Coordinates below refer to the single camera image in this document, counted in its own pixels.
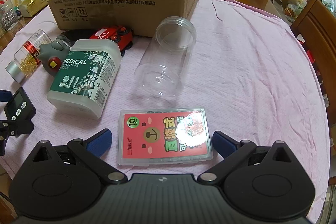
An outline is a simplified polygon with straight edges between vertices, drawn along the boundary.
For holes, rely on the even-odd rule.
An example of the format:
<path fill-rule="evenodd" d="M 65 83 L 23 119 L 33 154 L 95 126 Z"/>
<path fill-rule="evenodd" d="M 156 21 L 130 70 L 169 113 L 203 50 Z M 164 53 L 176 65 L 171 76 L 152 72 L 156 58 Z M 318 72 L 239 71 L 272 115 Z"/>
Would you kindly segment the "black digital timer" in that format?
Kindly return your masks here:
<path fill-rule="evenodd" d="M 36 108 L 30 101 L 24 88 L 20 87 L 4 108 L 6 118 L 11 121 L 31 120 Z"/>

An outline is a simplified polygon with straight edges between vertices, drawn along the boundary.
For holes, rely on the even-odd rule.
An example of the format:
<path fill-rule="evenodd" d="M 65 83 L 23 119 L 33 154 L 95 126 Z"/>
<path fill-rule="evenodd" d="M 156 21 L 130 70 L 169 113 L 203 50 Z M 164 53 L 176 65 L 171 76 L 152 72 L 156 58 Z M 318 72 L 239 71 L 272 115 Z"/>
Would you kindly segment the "clear bottle with gold clips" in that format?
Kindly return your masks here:
<path fill-rule="evenodd" d="M 17 82 L 22 83 L 34 73 L 41 64 L 38 59 L 39 47 L 49 44 L 50 37 L 43 31 L 37 30 L 14 54 L 5 70 Z"/>

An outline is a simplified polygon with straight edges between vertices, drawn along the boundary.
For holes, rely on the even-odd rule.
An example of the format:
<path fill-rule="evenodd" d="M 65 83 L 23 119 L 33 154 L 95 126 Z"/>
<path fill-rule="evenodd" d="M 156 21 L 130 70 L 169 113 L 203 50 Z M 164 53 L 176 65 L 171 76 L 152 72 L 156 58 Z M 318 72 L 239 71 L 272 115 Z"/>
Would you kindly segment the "red pen refill case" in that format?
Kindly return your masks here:
<path fill-rule="evenodd" d="M 213 148 L 204 108 L 120 112 L 119 165 L 187 164 L 211 159 Z"/>

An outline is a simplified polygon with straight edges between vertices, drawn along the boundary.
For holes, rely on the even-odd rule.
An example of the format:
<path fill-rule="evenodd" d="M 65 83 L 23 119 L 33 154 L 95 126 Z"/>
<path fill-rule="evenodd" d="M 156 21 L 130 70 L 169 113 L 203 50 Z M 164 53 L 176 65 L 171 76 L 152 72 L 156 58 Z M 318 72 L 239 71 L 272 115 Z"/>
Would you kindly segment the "grey shark toy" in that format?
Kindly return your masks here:
<path fill-rule="evenodd" d="M 69 51 L 70 41 L 65 36 L 59 35 L 54 41 L 39 46 L 38 59 L 44 69 L 55 77 Z"/>

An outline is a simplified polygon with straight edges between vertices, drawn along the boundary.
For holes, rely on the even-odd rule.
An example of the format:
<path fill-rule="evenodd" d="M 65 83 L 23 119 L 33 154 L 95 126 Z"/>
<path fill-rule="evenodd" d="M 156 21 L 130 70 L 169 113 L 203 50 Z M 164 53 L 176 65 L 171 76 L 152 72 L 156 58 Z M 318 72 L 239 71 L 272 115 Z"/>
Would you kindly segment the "white cotton swab box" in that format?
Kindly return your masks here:
<path fill-rule="evenodd" d="M 100 119 L 121 58 L 112 40 L 78 40 L 54 78 L 48 101 L 64 113 Z"/>

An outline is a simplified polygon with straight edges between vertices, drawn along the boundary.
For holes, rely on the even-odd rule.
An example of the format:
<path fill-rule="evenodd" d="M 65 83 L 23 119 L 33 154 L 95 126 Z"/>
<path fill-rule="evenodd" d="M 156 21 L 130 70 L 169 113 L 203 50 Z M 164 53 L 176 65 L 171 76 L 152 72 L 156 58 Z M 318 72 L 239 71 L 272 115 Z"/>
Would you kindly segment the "clear plastic jar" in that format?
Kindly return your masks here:
<path fill-rule="evenodd" d="M 161 21 L 135 70 L 139 85 L 157 97 L 179 95 L 196 38 L 194 25 L 183 17 L 170 16 Z"/>

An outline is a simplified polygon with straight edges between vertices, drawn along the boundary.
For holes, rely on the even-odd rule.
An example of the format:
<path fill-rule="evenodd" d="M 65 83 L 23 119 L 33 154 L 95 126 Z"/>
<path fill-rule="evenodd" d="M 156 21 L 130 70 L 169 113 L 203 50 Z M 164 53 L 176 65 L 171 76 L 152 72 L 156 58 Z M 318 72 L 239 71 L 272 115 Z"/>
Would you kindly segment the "red toy train car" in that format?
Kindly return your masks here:
<path fill-rule="evenodd" d="M 114 41 L 120 48 L 121 56 L 123 57 L 126 50 L 133 46 L 133 30 L 128 26 L 111 26 L 101 28 L 95 34 L 90 36 L 90 39 L 109 39 Z"/>

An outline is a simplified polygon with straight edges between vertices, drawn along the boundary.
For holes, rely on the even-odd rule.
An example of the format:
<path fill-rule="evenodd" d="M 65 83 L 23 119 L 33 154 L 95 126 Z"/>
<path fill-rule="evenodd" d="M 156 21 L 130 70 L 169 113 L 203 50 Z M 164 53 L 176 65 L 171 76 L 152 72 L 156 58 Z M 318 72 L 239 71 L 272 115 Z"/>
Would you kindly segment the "plastic water bottle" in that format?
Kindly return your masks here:
<path fill-rule="evenodd" d="M 0 0 L 1 22 L 5 30 L 12 30 L 18 24 L 18 16 L 11 0 Z"/>

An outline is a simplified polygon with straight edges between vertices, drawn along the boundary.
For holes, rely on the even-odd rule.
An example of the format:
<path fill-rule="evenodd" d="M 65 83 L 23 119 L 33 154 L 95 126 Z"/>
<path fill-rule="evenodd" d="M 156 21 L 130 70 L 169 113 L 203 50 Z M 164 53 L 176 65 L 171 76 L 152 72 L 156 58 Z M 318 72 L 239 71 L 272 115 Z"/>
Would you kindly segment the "pink table cloth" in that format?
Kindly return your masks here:
<path fill-rule="evenodd" d="M 138 39 L 122 58 L 99 120 L 61 113 L 47 100 L 52 78 L 39 68 L 23 87 L 37 109 L 30 135 L 11 138 L 1 166 L 14 176 L 34 145 L 64 144 L 104 128 L 118 130 L 122 110 L 203 107 L 209 131 L 259 145 L 287 142 L 317 190 L 329 177 L 329 126 L 315 71 L 280 18 L 227 0 L 199 0 L 191 19 L 197 42 L 181 95 L 153 97 L 134 71 L 149 43 Z"/>

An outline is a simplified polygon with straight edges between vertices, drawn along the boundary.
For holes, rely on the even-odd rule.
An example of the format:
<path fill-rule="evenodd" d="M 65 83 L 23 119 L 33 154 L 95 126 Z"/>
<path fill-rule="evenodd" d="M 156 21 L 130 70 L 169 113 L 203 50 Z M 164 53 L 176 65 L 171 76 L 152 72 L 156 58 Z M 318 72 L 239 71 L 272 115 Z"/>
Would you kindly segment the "gold foil bag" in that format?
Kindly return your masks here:
<path fill-rule="evenodd" d="M 24 0 L 20 3 L 19 9 L 25 18 L 32 18 L 39 11 L 48 5 L 49 0 Z"/>

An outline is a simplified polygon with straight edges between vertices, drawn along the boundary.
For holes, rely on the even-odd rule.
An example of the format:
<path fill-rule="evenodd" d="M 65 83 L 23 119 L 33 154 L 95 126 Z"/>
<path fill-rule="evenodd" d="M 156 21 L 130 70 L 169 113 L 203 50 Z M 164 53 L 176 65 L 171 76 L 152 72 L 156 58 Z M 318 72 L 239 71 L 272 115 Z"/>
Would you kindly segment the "wooden chair right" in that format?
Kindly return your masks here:
<path fill-rule="evenodd" d="M 335 17 L 321 0 L 309 0 L 290 29 L 303 37 L 317 62 L 329 99 L 329 124 L 335 124 Z"/>

